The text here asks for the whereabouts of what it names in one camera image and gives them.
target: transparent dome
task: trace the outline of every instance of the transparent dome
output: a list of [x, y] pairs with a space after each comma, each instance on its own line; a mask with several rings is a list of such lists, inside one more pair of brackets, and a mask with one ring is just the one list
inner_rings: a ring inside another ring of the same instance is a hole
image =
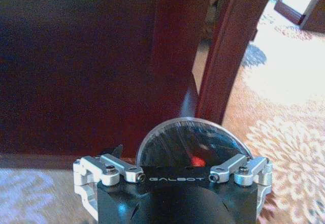
[[139, 166], [215, 166], [249, 149], [223, 127], [199, 118], [165, 121], [151, 130], [137, 153]]

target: silver metal bracket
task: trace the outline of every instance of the silver metal bracket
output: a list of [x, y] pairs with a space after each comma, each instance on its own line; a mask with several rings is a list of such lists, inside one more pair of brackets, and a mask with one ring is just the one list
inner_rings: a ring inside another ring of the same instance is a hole
[[246, 164], [246, 156], [243, 154], [236, 154], [223, 164], [211, 167], [209, 179], [211, 182], [215, 183], [228, 182], [229, 176], [233, 174], [240, 166], [244, 166]]
[[237, 154], [219, 166], [210, 169], [209, 180], [213, 183], [228, 182], [231, 174], [239, 186], [251, 186], [255, 182], [257, 191], [257, 210], [259, 216], [265, 197], [272, 191], [272, 169], [273, 164], [266, 157], [256, 157], [247, 162], [243, 154]]
[[73, 163], [74, 190], [82, 199], [82, 205], [98, 221], [98, 207], [94, 190], [88, 184], [102, 181], [105, 186], [119, 183], [120, 175], [127, 182], [145, 180], [141, 167], [126, 163], [110, 154], [98, 157], [85, 156]]

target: wooden furniture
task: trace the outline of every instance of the wooden furniture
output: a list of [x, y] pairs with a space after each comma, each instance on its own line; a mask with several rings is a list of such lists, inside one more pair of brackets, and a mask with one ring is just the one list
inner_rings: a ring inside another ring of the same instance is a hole
[[222, 0], [198, 104], [191, 68], [209, 0], [0, 0], [1, 154], [123, 144], [134, 157], [154, 126], [196, 107], [221, 123], [266, 2]]
[[304, 13], [299, 13], [282, 1], [274, 9], [300, 29], [325, 33], [325, 0], [311, 0]]
[[268, 0], [220, 0], [196, 116], [221, 124], [238, 67]]

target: red light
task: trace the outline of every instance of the red light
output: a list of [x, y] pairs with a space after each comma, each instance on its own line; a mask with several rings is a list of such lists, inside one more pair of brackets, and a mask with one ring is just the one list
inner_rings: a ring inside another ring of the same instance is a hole
[[201, 158], [198, 158], [196, 156], [193, 156], [192, 159], [192, 166], [194, 167], [205, 167], [205, 161]]

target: patterned carpet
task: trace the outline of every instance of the patterned carpet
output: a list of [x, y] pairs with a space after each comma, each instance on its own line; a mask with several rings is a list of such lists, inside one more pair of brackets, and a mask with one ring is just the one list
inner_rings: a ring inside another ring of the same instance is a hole
[[[260, 223], [325, 223], [325, 36], [269, 2], [246, 50], [223, 126], [274, 163]], [[207, 50], [198, 51], [198, 87]], [[63, 170], [0, 170], [0, 223], [95, 223]]]
[[274, 163], [261, 223], [325, 223], [325, 35], [273, 7], [247, 47], [223, 126]]

